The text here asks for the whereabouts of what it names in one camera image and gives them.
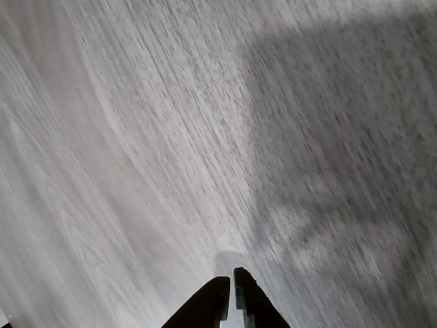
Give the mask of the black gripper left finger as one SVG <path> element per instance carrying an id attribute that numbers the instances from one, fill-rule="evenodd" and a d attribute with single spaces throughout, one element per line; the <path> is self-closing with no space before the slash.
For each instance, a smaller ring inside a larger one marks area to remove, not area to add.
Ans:
<path id="1" fill-rule="evenodd" d="M 227 320 L 230 278 L 218 276 L 204 284 L 162 328 L 220 327 Z"/>

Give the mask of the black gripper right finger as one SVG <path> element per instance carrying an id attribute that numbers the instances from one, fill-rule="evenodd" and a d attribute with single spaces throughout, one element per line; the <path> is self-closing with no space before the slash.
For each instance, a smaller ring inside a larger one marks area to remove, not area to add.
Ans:
<path id="1" fill-rule="evenodd" d="M 236 309 L 242 311 L 244 327 L 288 327 L 252 275 L 243 267 L 234 269 Z"/>

